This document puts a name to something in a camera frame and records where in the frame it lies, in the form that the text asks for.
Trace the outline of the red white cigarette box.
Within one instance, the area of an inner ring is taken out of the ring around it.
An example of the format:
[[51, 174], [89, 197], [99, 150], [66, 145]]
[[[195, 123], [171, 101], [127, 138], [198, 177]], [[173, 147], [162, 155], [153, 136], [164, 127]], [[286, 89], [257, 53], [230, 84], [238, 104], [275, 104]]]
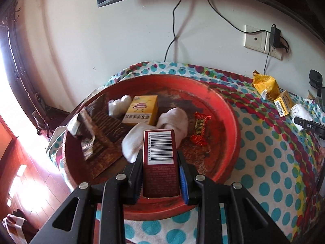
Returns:
[[174, 130], [148, 130], [143, 143], [143, 196], [177, 197], [179, 166]]

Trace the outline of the red round tray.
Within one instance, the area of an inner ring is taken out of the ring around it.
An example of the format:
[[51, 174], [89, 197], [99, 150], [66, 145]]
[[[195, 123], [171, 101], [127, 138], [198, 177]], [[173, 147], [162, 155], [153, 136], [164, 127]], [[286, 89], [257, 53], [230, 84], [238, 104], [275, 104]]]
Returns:
[[[194, 165], [199, 174], [209, 177], [217, 183], [224, 183], [230, 176], [240, 150], [240, 127], [230, 104], [213, 83], [196, 81], [178, 75], [145, 75], [122, 80], [108, 88], [101, 90], [79, 111], [102, 94], [108, 99], [116, 100], [129, 95], [157, 95], [158, 113], [162, 114], [172, 108], [183, 109], [189, 120], [188, 135], [182, 140], [179, 151], [188, 164]], [[208, 145], [199, 146], [191, 142], [190, 136], [194, 132], [195, 112], [211, 115], [206, 126], [206, 140]], [[127, 160], [122, 155], [110, 167], [94, 179], [81, 157], [80, 141], [68, 131], [64, 135], [63, 158], [68, 180], [73, 188], [82, 182], [90, 185], [106, 182], [114, 175], [122, 172]]]

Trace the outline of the yellow medicine box with barcode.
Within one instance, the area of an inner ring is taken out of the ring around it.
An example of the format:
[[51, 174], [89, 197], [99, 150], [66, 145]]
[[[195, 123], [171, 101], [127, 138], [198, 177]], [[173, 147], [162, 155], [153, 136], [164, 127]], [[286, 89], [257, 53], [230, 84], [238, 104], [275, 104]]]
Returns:
[[287, 116], [290, 113], [291, 108], [294, 106], [287, 90], [280, 93], [280, 95], [274, 100], [274, 104], [280, 117]]

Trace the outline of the yellow snack bag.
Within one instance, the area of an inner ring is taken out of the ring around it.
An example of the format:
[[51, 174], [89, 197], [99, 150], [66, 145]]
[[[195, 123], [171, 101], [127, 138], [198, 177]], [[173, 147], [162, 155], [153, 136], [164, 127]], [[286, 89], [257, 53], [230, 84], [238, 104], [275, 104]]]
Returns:
[[264, 100], [273, 102], [280, 95], [278, 83], [270, 75], [254, 71], [252, 85]]

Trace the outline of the red candy wrapper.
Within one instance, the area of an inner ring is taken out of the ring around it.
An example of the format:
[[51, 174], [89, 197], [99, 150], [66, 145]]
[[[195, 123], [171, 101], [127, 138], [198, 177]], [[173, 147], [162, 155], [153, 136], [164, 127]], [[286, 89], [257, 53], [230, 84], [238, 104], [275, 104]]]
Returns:
[[206, 126], [208, 121], [211, 119], [211, 115], [206, 115], [203, 113], [195, 112], [195, 125], [194, 125], [194, 132], [190, 136], [190, 140], [195, 145], [199, 146], [206, 146], [208, 142], [206, 140]]

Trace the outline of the black power adapter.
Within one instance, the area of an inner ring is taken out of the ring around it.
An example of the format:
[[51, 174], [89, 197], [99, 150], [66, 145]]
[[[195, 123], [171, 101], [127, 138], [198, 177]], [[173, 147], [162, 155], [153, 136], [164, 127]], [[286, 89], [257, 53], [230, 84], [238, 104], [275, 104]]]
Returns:
[[269, 43], [274, 48], [280, 48], [280, 29], [275, 24], [271, 27], [271, 33], [269, 36]]

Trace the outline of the white sock pair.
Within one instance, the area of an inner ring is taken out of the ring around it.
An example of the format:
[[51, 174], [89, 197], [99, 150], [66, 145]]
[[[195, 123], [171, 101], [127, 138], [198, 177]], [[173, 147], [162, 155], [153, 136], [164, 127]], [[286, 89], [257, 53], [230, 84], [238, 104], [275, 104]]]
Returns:
[[188, 125], [188, 116], [186, 112], [179, 107], [162, 113], [156, 126], [138, 123], [123, 138], [121, 144], [122, 154], [129, 163], [134, 163], [139, 151], [143, 148], [144, 131], [158, 129], [174, 130], [176, 147], [178, 148], [182, 140], [188, 135]]

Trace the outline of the colourful polka dot cloth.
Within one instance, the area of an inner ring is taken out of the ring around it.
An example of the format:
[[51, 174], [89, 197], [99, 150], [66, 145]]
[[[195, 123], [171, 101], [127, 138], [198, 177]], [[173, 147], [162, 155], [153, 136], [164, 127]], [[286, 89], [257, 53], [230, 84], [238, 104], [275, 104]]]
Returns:
[[[173, 62], [141, 62], [131, 65], [112, 76], [105, 86], [90, 94], [82, 103], [101, 90], [120, 81], [146, 75], [177, 75], [207, 82], [215, 87], [231, 105], [240, 128], [240, 151], [231, 175], [226, 183], [235, 181], [256, 198], [265, 211], [284, 232], [289, 241], [297, 242], [304, 233], [310, 233], [324, 212], [324, 200], [317, 192], [317, 182], [322, 164], [322, 140], [316, 134], [299, 131], [290, 116], [280, 117], [275, 104], [263, 100], [253, 87], [253, 79], [198, 65]], [[58, 149], [67, 144], [66, 130], [52, 138], [48, 156], [58, 167], [70, 190], [72, 175], [67, 168], [67, 152], [58, 156]], [[179, 147], [189, 164], [197, 166], [202, 174], [208, 174], [216, 159], [221, 159], [221, 144], [217, 152], [203, 157], [203, 148], [194, 145], [188, 138]], [[140, 222], [126, 220], [126, 236], [135, 243], [150, 242], [154, 236], [167, 241], [167, 233], [175, 233], [172, 243], [195, 243], [197, 211], [181, 211], [171, 218]]]

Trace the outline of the brown patterned snack bag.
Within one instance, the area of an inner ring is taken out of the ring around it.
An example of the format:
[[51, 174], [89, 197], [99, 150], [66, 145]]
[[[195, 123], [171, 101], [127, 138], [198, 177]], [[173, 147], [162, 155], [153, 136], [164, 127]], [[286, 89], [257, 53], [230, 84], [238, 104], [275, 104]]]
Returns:
[[80, 141], [81, 157], [93, 179], [122, 156], [122, 140], [131, 130], [121, 120], [108, 115], [107, 94], [83, 107], [67, 129]]

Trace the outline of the yellow medicine box in tray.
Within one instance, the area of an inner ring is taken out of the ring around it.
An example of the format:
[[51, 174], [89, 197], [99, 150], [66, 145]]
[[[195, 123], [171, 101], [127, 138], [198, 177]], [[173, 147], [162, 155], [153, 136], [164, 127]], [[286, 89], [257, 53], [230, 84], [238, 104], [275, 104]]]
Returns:
[[129, 105], [122, 123], [130, 126], [135, 126], [138, 123], [154, 126], [157, 114], [157, 95], [137, 95]]

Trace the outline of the white wall socket plate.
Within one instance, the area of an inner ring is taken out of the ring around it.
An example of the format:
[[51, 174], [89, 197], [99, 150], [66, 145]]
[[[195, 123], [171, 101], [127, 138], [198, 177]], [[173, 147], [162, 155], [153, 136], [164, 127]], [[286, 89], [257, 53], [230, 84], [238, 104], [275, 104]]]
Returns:
[[283, 59], [283, 51], [269, 45], [268, 32], [257, 33], [257, 30], [257, 28], [252, 26], [245, 26], [246, 33], [244, 34], [244, 47], [264, 54], [269, 54], [269, 56], [281, 61]]

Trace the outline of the clear plastic bag bundle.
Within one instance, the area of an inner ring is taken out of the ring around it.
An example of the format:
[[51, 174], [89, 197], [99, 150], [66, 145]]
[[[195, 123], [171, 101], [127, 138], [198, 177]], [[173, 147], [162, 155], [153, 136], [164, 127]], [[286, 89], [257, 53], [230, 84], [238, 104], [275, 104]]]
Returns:
[[124, 95], [117, 100], [110, 100], [108, 102], [108, 115], [114, 118], [121, 117], [127, 112], [131, 102], [132, 98], [129, 95]]

